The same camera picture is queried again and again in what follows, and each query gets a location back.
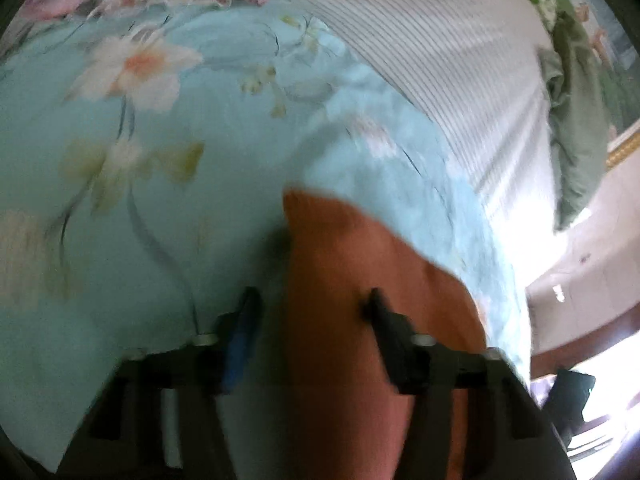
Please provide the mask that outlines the light blue floral sheet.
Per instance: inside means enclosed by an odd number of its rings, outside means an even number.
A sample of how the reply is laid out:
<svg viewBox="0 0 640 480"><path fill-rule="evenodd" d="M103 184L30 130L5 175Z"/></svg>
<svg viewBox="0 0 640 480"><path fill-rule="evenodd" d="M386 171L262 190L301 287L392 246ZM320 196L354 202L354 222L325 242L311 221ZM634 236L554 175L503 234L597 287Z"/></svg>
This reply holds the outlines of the light blue floral sheet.
<svg viewBox="0 0 640 480"><path fill-rule="evenodd" d="M184 344L259 286L226 404L241 474L288 474L274 357L282 195L346 200L469 287L523 378L522 290L437 125L285 0L38 26L1 62L1 423L55 469L131 350Z"/></svg>

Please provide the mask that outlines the green pillow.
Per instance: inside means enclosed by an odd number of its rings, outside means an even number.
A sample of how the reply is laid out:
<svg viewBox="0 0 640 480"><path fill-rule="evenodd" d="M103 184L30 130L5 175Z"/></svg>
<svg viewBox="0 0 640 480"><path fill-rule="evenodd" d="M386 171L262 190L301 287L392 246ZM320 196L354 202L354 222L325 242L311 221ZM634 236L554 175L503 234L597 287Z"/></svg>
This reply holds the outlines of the green pillow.
<svg viewBox="0 0 640 480"><path fill-rule="evenodd" d="M538 60L550 103L556 187L555 231L566 230L589 205L605 174L608 111L599 62L570 0L528 0L552 47Z"/></svg>

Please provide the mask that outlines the gold framed landscape picture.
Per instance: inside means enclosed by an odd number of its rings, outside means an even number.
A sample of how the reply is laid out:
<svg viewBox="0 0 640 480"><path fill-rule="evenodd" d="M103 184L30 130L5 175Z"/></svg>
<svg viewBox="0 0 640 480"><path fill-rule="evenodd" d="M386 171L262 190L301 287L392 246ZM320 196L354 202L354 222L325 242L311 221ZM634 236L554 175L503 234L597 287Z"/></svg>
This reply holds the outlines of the gold framed landscape picture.
<svg viewBox="0 0 640 480"><path fill-rule="evenodd" d="M600 64L610 169L639 147L639 0L570 0Z"/></svg>

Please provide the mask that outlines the striped white pillow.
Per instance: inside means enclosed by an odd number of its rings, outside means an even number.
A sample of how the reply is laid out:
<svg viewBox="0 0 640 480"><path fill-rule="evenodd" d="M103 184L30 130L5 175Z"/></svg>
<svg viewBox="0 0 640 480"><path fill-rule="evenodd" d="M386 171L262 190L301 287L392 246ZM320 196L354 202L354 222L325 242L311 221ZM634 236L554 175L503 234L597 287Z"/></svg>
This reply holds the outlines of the striped white pillow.
<svg viewBox="0 0 640 480"><path fill-rule="evenodd" d="M527 0L295 0L442 129L523 285L544 272L555 190Z"/></svg>

